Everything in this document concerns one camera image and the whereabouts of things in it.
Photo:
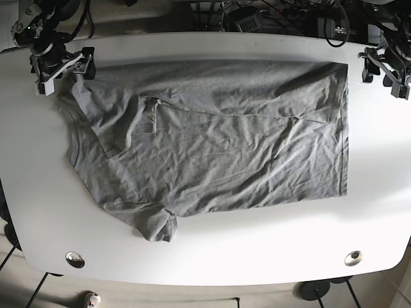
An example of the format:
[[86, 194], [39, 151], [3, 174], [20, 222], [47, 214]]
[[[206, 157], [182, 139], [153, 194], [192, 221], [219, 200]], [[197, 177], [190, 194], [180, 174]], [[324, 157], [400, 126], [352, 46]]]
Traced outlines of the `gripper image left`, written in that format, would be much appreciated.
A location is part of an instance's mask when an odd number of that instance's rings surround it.
[[94, 52], [94, 47], [84, 47], [75, 53], [56, 49], [42, 56], [31, 55], [31, 73], [37, 78], [39, 75], [45, 76], [45, 82], [58, 78], [65, 72], [81, 74], [85, 80], [93, 80], [96, 76]]

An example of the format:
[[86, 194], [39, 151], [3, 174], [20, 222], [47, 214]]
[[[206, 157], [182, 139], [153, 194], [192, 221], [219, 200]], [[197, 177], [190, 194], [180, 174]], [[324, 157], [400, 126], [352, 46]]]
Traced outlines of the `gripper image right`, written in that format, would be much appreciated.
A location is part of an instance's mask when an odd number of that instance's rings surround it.
[[383, 47], [367, 47], [358, 54], [364, 61], [362, 81], [372, 82], [374, 76], [383, 71], [384, 87], [391, 87], [393, 83], [410, 84], [410, 49], [405, 53], [402, 45]]

